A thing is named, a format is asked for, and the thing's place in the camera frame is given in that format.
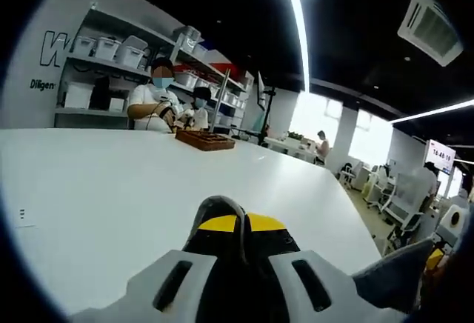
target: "brown tray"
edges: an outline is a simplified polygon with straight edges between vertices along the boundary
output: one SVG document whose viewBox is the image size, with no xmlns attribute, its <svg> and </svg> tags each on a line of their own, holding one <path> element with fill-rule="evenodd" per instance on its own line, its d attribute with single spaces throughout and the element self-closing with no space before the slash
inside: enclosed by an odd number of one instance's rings
<svg viewBox="0 0 474 323">
<path fill-rule="evenodd" d="M 192 130 L 178 130 L 176 132 L 176 139 L 192 147 L 197 147 L 202 151 L 232 149 L 236 145 L 233 140 L 223 136 Z"/>
</svg>

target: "ceiling air conditioner vent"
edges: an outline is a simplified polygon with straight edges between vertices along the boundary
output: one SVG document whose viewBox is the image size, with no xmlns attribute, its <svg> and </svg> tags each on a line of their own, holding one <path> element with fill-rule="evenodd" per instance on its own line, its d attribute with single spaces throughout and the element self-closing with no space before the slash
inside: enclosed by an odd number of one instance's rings
<svg viewBox="0 0 474 323">
<path fill-rule="evenodd" d="M 398 35 L 441 66 L 448 65 L 463 50 L 456 31 L 434 0 L 411 0 Z"/>
</svg>

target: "desk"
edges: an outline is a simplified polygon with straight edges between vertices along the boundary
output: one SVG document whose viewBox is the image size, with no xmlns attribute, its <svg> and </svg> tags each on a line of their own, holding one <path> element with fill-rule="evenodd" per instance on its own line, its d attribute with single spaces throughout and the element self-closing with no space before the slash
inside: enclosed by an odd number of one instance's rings
<svg viewBox="0 0 474 323">
<path fill-rule="evenodd" d="M 183 247 L 216 194 L 282 221 L 345 273 L 380 259 L 330 171 L 245 141 L 206 153 L 148 131 L 32 129 L 0 131 L 0 149 L 8 223 L 15 204 L 34 219 L 13 240 L 66 314 L 124 295 L 130 277 Z"/>
<path fill-rule="evenodd" d="M 274 139 L 274 138 L 269 138 L 266 137 L 264 139 L 264 142 L 266 142 L 269 145 L 269 149 L 272 149 L 273 147 L 280 147 L 281 149 L 288 150 L 288 155 L 292 155 L 291 153 L 294 154 L 299 154 L 303 156 L 303 160 L 306 162 L 314 162 L 314 159 L 316 158 L 316 153 L 309 151 L 308 149 L 300 149 L 299 141 L 294 140 L 294 139 L 287 139 L 285 141 Z"/>
</svg>

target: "ceiling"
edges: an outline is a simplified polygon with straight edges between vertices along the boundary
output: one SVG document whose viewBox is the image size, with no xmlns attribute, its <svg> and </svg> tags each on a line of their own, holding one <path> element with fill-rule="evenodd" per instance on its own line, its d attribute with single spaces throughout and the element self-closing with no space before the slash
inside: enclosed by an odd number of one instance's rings
<svg viewBox="0 0 474 323">
<path fill-rule="evenodd" d="M 266 84 L 298 91 L 301 52 L 290 0 L 148 0 L 203 37 Z M 387 119 L 398 118 L 360 100 L 367 95 L 407 115 L 474 98 L 474 0 L 436 0 L 464 43 L 446 67 L 397 36 L 410 0 L 301 0 L 312 78 L 356 95 L 312 86 L 318 92 Z M 397 124 L 403 131 L 445 144 L 474 144 L 474 107 Z M 459 151 L 474 161 L 474 151 Z"/>
</svg>

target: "blue face mask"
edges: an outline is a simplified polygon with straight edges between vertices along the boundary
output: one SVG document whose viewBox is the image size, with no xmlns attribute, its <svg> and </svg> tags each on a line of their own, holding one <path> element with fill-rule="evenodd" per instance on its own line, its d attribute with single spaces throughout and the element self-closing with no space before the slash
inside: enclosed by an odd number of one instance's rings
<svg viewBox="0 0 474 323">
<path fill-rule="evenodd" d="M 203 108 L 207 104 L 207 101 L 205 99 L 196 99 L 194 101 L 194 105 L 196 108 Z"/>
<path fill-rule="evenodd" d="M 173 77 L 153 77 L 153 84 L 160 90 L 166 90 L 173 82 Z"/>
</svg>

